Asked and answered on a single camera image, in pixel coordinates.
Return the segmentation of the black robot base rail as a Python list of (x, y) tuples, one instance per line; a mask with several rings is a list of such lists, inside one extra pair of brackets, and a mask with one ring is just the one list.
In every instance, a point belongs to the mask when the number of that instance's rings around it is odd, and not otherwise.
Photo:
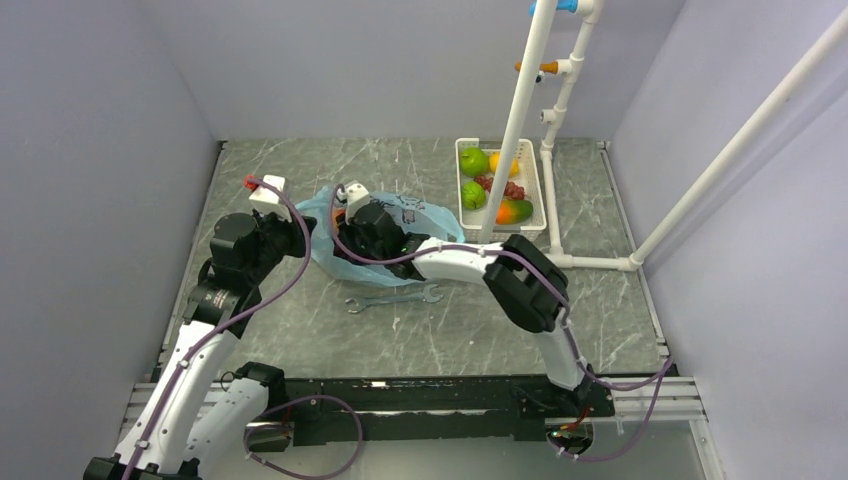
[(249, 423), (248, 447), (281, 452), (330, 442), (507, 437), (542, 441), (551, 429), (610, 418), (610, 391), (576, 394), (539, 375), (289, 379), (293, 406)]

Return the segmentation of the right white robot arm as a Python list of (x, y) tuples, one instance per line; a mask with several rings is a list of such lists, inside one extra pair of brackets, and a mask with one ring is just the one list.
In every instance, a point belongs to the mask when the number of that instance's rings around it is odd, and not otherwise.
[(329, 232), (337, 256), (380, 266), (402, 280), (449, 280), (486, 287), (506, 317), (532, 336), (549, 383), (545, 409), (565, 416), (611, 417), (610, 390), (570, 332), (568, 280), (529, 240), (513, 234), (502, 243), (467, 244), (404, 231), (372, 201), (330, 208)]

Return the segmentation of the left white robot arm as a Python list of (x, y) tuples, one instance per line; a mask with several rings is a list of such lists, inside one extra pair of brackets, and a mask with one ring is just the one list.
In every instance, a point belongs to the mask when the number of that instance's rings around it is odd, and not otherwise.
[(310, 216), (234, 213), (213, 229), (210, 255), (182, 312), (177, 343), (129, 433), (109, 457), (94, 457), (86, 479), (204, 479), (246, 424), (287, 406), (284, 372), (248, 362), (223, 399), (198, 417), (223, 361), (265, 305), (261, 283), (286, 257), (309, 259)]

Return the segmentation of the light blue cartoon plastic bag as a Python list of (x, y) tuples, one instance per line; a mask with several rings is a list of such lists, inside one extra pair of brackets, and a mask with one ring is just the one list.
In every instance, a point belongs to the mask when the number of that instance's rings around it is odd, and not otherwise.
[[(328, 231), (331, 193), (332, 187), (326, 185), (312, 198), (296, 204), (303, 217), (317, 221), (311, 235), (311, 260), (337, 280), (377, 288), (413, 284), (412, 279), (401, 279), (384, 266), (355, 265), (334, 254), (335, 244)], [(455, 215), (445, 207), (389, 192), (373, 192), (371, 199), (384, 207), (406, 233), (428, 234), (444, 241), (460, 242), (465, 239)]]

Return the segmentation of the orange red fake peach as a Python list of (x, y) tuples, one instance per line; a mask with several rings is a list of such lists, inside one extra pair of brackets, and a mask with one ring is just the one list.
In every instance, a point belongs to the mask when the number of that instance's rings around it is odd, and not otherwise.
[(340, 225), (343, 225), (346, 220), (346, 210), (343, 208), (337, 208), (332, 211), (332, 225), (335, 231), (339, 229)]

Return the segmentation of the green fake apple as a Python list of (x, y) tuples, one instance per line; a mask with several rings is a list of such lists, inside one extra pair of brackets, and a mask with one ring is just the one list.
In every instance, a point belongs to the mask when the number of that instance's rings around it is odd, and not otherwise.
[(458, 166), (461, 174), (478, 177), (489, 172), (489, 157), (478, 147), (468, 147), (460, 152)]

